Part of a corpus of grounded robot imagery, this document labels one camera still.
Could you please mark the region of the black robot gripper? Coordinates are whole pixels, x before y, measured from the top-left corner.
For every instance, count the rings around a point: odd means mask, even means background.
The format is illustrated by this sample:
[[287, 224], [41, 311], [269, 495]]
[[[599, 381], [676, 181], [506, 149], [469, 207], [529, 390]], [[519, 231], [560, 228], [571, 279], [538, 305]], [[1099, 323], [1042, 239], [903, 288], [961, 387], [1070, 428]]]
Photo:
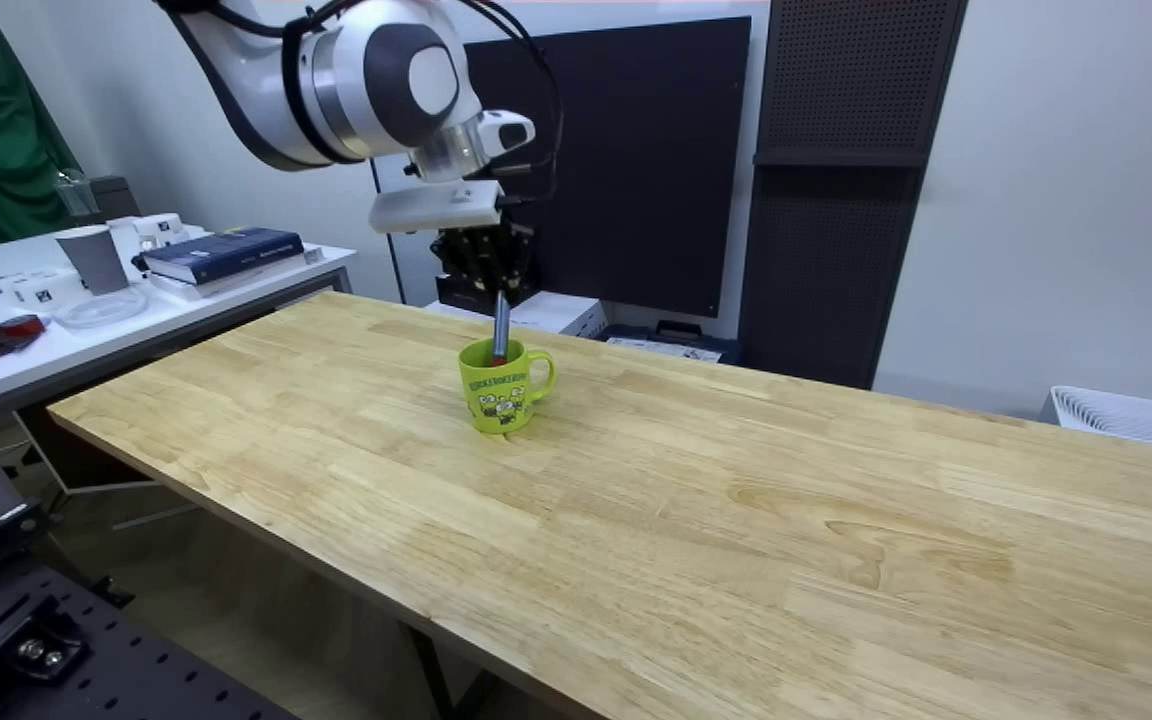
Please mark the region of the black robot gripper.
[[529, 298], [533, 231], [523, 224], [453, 228], [437, 237], [431, 253], [449, 279], [472, 288], [472, 311], [490, 311], [485, 290], [506, 290], [509, 306]]

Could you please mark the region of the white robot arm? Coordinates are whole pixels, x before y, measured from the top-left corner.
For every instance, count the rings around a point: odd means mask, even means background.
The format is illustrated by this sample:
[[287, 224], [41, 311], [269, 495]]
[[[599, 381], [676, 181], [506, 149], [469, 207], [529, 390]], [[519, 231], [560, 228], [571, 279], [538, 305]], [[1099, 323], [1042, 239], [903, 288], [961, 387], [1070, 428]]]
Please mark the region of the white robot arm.
[[490, 231], [506, 224], [494, 161], [538, 123], [490, 108], [444, 0], [321, 0], [281, 22], [247, 0], [157, 0], [201, 64], [229, 128], [281, 171], [406, 156], [413, 187], [382, 193], [382, 231]]

